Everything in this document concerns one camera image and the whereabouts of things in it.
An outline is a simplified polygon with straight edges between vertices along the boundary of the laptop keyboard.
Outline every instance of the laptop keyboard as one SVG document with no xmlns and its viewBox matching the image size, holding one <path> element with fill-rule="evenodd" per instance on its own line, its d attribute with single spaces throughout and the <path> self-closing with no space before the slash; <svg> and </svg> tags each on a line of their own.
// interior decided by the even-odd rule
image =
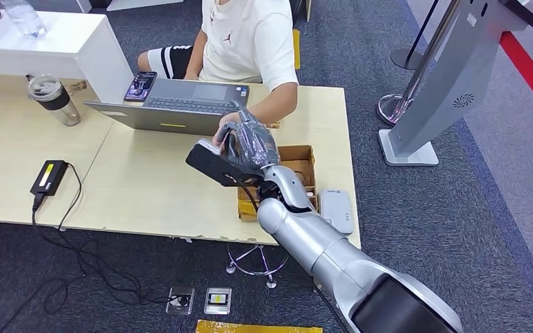
<svg viewBox="0 0 533 333">
<path fill-rule="evenodd" d="M 144 106 L 159 109 L 210 112 L 218 114 L 236 111 L 236 108 L 229 103 L 190 101 L 186 99 L 163 99 L 160 97 L 155 97 L 151 101 L 146 101 Z"/>
</svg>

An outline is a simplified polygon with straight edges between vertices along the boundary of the laptop touchpad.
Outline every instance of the laptop touchpad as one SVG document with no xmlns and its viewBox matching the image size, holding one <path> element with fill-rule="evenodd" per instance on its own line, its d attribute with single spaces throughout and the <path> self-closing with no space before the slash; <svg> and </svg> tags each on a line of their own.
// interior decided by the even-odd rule
<svg viewBox="0 0 533 333">
<path fill-rule="evenodd" d="M 228 87 L 223 85 L 196 85 L 193 91 L 194 99 L 217 99 L 223 101 Z"/>
</svg>

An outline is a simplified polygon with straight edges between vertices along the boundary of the smartphone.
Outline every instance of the smartphone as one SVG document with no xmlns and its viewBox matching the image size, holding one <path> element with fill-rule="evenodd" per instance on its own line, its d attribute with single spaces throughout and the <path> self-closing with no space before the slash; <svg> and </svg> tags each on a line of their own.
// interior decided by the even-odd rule
<svg viewBox="0 0 533 333">
<path fill-rule="evenodd" d="M 154 80 L 156 79 L 155 71 L 139 71 L 130 85 L 124 101 L 143 102 L 146 100 Z"/>
</svg>

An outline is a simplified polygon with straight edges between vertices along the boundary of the person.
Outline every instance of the person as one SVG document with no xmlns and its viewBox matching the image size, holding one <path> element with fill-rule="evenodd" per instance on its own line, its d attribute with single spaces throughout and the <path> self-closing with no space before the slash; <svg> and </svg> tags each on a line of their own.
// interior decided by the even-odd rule
<svg viewBox="0 0 533 333">
<path fill-rule="evenodd" d="M 297 106 L 293 20 L 289 0 L 203 0 L 203 23 L 193 46 L 154 49 L 138 56 L 141 71 L 159 78 L 264 83 L 270 94 L 249 111 L 275 123 Z M 236 112 L 223 116 L 239 121 Z M 214 136 L 214 144 L 219 145 Z"/>
</svg>

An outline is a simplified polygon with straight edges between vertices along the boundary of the chrome stool leg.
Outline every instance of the chrome stool leg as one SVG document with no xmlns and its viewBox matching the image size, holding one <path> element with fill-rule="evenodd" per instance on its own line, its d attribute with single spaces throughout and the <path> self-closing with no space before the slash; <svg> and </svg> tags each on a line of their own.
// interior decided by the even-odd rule
<svg viewBox="0 0 533 333">
<path fill-rule="evenodd" d="M 258 245 L 254 245 L 253 247 L 249 248 L 245 253 L 242 253 L 238 258 L 230 261 L 230 264 L 228 265 L 228 267 L 226 267 L 226 272 L 228 272 L 228 274 L 233 274 L 236 271 L 236 263 L 242 260 L 245 256 L 251 254 L 257 248 L 258 248 Z"/>
<path fill-rule="evenodd" d="M 260 257 L 262 260 L 262 264 L 264 265 L 264 272 L 249 271 L 249 270 L 242 268 L 239 265 L 240 260 L 250 255 L 256 249 L 260 251 Z M 230 250 L 230 244 L 228 243 L 228 256 L 230 258 L 230 264 L 226 267 L 226 272 L 229 274 L 233 274 L 236 270 L 240 270 L 242 273 L 247 274 L 247 275 L 266 276 L 267 278 L 266 286 L 270 289 L 277 287 L 277 282 L 275 281 L 273 274 L 277 273 L 280 269 L 283 268 L 283 266 L 287 263 L 287 260 L 289 260 L 289 256 L 285 256 L 285 258 L 281 261 L 281 263 L 279 264 L 277 268 L 270 269 L 267 256 L 264 254 L 263 249 L 264 249 L 264 245 L 256 244 L 252 248 L 248 249 L 245 253 L 242 253 L 240 256 L 234 259 L 234 256 L 232 255 L 232 251 Z"/>
<path fill-rule="evenodd" d="M 262 257 L 262 263 L 264 264 L 264 271 L 269 272 L 271 271 L 271 269 L 269 268 L 269 262 L 267 261 L 267 257 L 264 256 L 264 251 L 262 250 L 263 247 L 264 245 L 259 245 L 258 249 L 260 250 L 260 256 Z M 268 274 L 266 278 L 266 286 L 269 289 L 275 288 L 277 286 L 277 282 L 273 278 L 272 274 Z"/>
</svg>

